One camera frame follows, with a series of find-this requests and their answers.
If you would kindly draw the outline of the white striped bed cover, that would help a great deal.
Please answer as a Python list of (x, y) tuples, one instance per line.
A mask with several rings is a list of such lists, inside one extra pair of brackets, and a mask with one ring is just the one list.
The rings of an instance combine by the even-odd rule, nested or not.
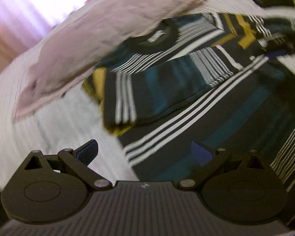
[(103, 128), (97, 105), (80, 85), (28, 117), (17, 122), (11, 119), (14, 104), (28, 83), (28, 68), (38, 60), (45, 43), (101, 1), (93, 0), (74, 12), (0, 74), (0, 189), (32, 150), (55, 154), (64, 148), (77, 148), (92, 138), (99, 143), (100, 153), (90, 164), (91, 169), (112, 182), (137, 179), (118, 140)]

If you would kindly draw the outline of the striped teal yellow black garment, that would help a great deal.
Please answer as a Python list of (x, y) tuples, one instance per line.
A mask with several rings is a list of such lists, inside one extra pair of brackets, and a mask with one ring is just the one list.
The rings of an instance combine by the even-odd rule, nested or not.
[(198, 144), (255, 149), (295, 188), (295, 19), (201, 13), (163, 20), (96, 65), (83, 88), (141, 181), (178, 181)]

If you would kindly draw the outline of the pink folded blanket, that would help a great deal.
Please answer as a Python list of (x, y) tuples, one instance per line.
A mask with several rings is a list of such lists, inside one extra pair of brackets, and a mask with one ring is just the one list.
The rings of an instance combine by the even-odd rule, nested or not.
[(206, 0), (102, 0), (37, 46), (26, 86), (12, 118), (18, 120), (59, 98), (130, 37), (149, 33), (163, 20), (190, 12)]

